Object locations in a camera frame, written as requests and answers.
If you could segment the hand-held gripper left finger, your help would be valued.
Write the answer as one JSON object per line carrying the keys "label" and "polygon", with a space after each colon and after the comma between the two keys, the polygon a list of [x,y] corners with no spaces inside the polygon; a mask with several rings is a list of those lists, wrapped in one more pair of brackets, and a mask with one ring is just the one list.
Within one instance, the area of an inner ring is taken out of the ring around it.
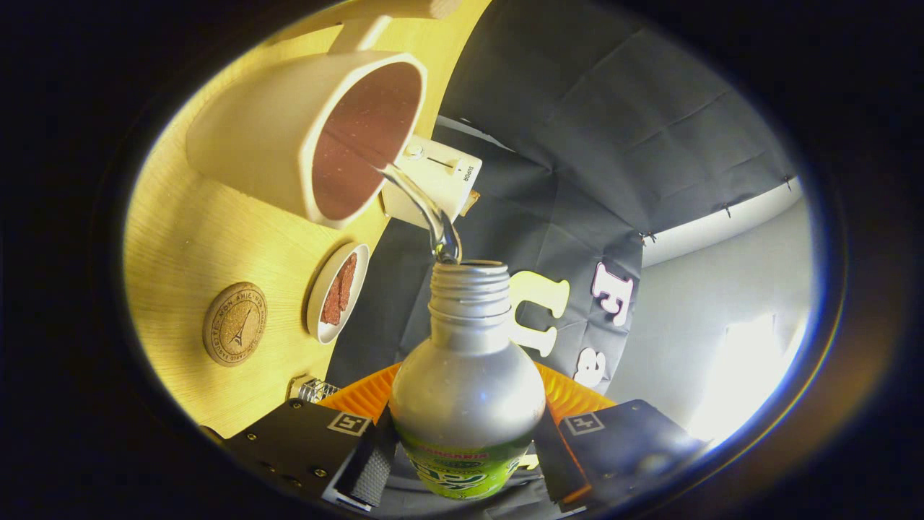
{"label": "hand-held gripper left finger", "polygon": [[369,513],[382,503],[397,452],[388,399],[399,363],[308,402],[291,397],[231,437],[206,435],[284,490]]}

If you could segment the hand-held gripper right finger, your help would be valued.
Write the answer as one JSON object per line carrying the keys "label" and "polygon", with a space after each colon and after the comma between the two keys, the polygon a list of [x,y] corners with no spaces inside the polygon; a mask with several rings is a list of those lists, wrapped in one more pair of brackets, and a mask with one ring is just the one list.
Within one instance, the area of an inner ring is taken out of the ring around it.
{"label": "hand-held gripper right finger", "polygon": [[643,399],[615,404],[538,363],[546,408],[534,446],[546,490],[562,510],[620,506],[660,487],[707,444]]}

